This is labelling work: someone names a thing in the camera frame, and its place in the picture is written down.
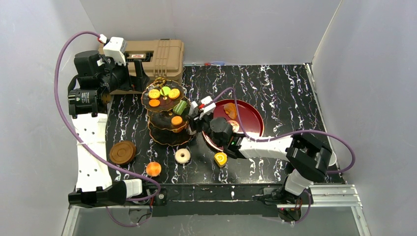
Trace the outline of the white cup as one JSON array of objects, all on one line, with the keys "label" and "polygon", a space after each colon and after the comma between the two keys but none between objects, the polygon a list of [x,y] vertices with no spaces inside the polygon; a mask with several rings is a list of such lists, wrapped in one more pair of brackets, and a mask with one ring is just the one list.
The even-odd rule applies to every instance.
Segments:
[{"label": "white cup", "polygon": [[333,166],[334,164],[336,164],[337,161],[337,157],[334,151],[332,151],[330,159],[329,159],[329,166]]}]

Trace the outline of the tan plastic toolbox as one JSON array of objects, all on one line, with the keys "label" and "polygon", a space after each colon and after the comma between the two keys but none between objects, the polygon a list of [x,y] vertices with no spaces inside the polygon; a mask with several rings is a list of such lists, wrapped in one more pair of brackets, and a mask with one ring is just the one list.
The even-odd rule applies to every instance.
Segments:
[{"label": "tan plastic toolbox", "polygon": [[[100,46],[98,51],[104,55],[103,46]],[[132,80],[132,90],[115,90],[110,94],[143,93],[134,89],[133,79],[136,75],[134,60],[142,61],[144,70],[149,77],[147,86],[160,77],[181,83],[184,56],[184,43],[181,40],[127,41],[125,56],[128,72]]]}]

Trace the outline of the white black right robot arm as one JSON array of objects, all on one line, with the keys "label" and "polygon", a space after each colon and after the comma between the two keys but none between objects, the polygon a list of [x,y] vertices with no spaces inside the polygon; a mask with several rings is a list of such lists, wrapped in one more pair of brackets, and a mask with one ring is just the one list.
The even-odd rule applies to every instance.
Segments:
[{"label": "white black right robot arm", "polygon": [[310,132],[296,133],[283,138],[249,138],[236,133],[224,117],[214,118],[195,109],[186,116],[192,132],[203,132],[233,159],[266,157],[289,162],[293,171],[288,174],[278,196],[299,196],[327,175],[332,149]]}]

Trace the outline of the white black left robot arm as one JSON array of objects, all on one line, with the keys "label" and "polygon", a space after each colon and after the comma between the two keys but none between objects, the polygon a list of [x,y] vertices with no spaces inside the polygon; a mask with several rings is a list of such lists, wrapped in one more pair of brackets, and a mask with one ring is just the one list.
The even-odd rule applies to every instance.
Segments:
[{"label": "white black left robot arm", "polygon": [[107,162],[106,124],[110,93],[128,81],[124,66],[96,50],[77,53],[77,74],[68,85],[68,110],[77,138],[78,177],[68,194],[71,205],[123,205],[143,194],[139,178],[113,181]]}]

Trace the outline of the green macaron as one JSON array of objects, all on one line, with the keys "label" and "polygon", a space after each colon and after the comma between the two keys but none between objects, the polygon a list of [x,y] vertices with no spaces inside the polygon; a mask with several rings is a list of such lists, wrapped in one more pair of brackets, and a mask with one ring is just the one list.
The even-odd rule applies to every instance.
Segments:
[{"label": "green macaron", "polygon": [[171,88],[170,88],[170,87],[168,87],[168,86],[163,86],[163,87],[160,89],[160,94],[161,94],[161,96],[169,96],[170,91],[171,91]]}]

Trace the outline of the three tier glass stand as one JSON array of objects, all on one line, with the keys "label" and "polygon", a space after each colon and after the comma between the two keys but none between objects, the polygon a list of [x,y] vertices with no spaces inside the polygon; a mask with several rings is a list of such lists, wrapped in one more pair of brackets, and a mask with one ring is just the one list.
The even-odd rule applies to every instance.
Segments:
[{"label": "three tier glass stand", "polygon": [[[161,89],[163,86],[168,86],[171,89],[179,89],[181,95],[175,100],[171,100],[168,96],[160,96],[160,105],[158,107],[151,107],[149,105],[148,92],[151,89]],[[187,108],[182,115],[183,119],[181,125],[174,126],[171,124],[171,119],[178,116],[173,112],[173,108],[181,101],[187,102]],[[150,137],[158,144],[168,146],[179,146],[189,142],[193,135],[187,133],[188,120],[187,115],[190,109],[190,101],[185,97],[182,85],[174,80],[165,78],[157,78],[150,83],[141,96],[141,102],[147,111],[148,129]]]}]

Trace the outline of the orange tart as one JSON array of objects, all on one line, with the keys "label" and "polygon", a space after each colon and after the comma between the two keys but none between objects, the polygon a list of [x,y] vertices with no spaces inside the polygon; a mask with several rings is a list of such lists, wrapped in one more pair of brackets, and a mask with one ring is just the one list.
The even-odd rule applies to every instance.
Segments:
[{"label": "orange tart", "polygon": [[146,166],[146,174],[149,177],[157,177],[161,174],[162,167],[158,162],[149,162]]}]

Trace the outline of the yellow round cracker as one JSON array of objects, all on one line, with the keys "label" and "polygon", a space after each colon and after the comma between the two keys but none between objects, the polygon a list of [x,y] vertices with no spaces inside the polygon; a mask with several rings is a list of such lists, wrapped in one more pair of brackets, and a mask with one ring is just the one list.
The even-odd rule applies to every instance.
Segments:
[{"label": "yellow round cracker", "polygon": [[149,99],[158,99],[161,96],[159,89],[151,89],[148,92]]}]

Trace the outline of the brown round wooden coaster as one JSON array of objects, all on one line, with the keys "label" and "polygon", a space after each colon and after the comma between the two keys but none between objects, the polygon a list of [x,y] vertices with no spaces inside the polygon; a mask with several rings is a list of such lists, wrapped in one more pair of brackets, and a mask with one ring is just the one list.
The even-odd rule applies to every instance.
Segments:
[{"label": "brown round wooden coaster", "polygon": [[118,165],[125,165],[131,162],[136,156],[136,146],[131,141],[121,141],[110,149],[110,160]]}]

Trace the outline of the green layered cake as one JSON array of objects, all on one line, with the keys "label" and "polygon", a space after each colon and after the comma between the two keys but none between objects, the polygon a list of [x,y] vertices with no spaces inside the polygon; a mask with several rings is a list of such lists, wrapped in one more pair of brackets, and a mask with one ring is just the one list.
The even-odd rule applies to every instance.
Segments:
[{"label": "green layered cake", "polygon": [[174,108],[173,112],[177,115],[182,115],[184,110],[187,108],[187,102],[184,100],[181,100]]}]

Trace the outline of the dark red round tray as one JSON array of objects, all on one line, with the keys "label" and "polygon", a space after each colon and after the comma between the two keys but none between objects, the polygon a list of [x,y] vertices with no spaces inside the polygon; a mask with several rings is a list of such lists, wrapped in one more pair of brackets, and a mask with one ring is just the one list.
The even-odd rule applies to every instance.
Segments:
[{"label": "dark red round tray", "polygon": [[236,144],[235,136],[248,134],[253,138],[263,135],[264,122],[260,113],[247,102],[238,100],[236,109],[238,117],[236,120],[230,119],[224,112],[224,105],[234,103],[233,99],[217,101],[213,111],[213,120],[210,122],[211,133],[203,137],[206,142],[218,151],[223,151],[224,146]]}]

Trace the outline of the orange round cookie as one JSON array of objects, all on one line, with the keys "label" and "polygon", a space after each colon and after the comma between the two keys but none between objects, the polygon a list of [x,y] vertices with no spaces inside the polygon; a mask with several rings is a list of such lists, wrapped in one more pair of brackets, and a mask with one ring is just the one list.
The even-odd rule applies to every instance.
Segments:
[{"label": "orange round cookie", "polygon": [[160,105],[160,100],[159,99],[151,99],[149,101],[149,105],[151,107],[158,107]]}]

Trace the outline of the golden croissant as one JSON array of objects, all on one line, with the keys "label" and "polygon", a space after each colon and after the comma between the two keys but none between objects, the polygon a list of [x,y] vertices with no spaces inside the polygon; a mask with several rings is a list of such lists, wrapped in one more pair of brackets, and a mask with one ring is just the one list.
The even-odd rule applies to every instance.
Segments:
[{"label": "golden croissant", "polygon": [[232,120],[236,120],[238,117],[237,109],[234,103],[225,104],[224,112]]}]

